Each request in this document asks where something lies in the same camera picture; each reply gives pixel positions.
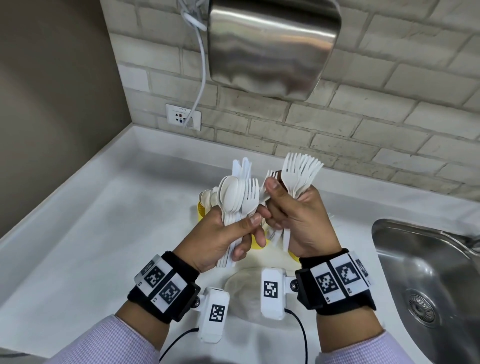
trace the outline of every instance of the shirt sleeve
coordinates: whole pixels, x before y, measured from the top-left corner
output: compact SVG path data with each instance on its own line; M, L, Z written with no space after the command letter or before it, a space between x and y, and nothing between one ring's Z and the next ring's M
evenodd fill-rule
M145 338L111 315L44 364L157 364L158 354Z
M319 357L324 364L414 364L387 331L331 353L320 353Z

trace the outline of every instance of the wall socket plate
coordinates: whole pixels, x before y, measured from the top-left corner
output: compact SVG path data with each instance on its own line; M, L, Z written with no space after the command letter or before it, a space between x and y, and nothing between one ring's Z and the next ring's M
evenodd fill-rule
M182 108L180 106L166 104L165 108L167 110L167 122L172 125L176 125L183 128L183 123L190 113L191 109ZM202 126L202 113L198 110L192 115L192 120L190 120L187 129L195 129L200 131Z

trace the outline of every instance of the white power cord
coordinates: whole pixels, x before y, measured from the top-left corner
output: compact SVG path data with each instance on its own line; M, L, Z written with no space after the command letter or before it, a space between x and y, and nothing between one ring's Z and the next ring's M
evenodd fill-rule
M200 6L205 2L205 0L198 0L195 3L193 9L189 9L187 4L185 4L184 0L178 0L178 2L181 7L180 14L182 18L185 20L185 22L189 26L193 27L193 29L195 30L195 33L198 39L198 45L200 46L200 55L202 57L202 84L200 85L200 91L198 92L197 99L193 103L190 113L185 118L185 123L183 124L183 127L186 128L190 122L190 119L192 118L193 113L195 112L195 109L198 106L198 103L200 102L200 98L202 97L202 94L204 93L204 89L205 89L205 82L207 78L206 58L205 58L204 43L202 41L202 36L200 35L200 30L206 32L207 27L202 23L202 16L200 12Z

